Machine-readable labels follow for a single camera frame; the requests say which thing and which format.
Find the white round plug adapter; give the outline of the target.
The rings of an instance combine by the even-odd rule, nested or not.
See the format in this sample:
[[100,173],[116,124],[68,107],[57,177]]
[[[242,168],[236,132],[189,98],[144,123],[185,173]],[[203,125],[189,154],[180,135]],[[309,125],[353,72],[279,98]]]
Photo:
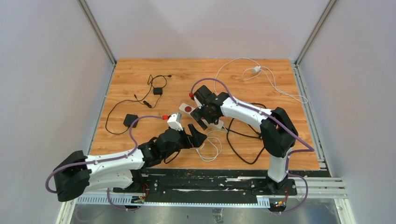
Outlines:
[[261,67],[260,66],[255,66],[254,68],[251,69],[251,72],[253,74],[258,74],[261,72]]

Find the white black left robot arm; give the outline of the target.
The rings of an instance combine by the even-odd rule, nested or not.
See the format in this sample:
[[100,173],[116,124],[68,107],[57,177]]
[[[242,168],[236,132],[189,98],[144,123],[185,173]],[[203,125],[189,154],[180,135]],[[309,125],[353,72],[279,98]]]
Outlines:
[[168,128],[148,142],[120,153],[94,156],[75,151],[53,170],[51,177],[56,187],[53,193],[60,202],[78,198],[87,191],[107,188],[127,188],[137,193],[143,187],[143,180],[134,174],[140,169],[156,166],[182,149],[203,145],[207,135],[192,124],[188,128],[190,133]]

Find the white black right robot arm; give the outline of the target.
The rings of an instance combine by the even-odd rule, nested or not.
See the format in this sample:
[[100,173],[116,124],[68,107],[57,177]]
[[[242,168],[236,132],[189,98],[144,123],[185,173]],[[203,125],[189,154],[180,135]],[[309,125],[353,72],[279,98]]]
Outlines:
[[219,95],[205,85],[189,94],[197,107],[191,116],[202,129],[218,124],[221,117],[242,121],[260,130],[263,146],[269,153],[270,167],[267,173],[267,190],[278,195],[287,181],[287,154],[296,143],[298,132],[283,108],[274,110],[260,108],[234,98],[228,92]]

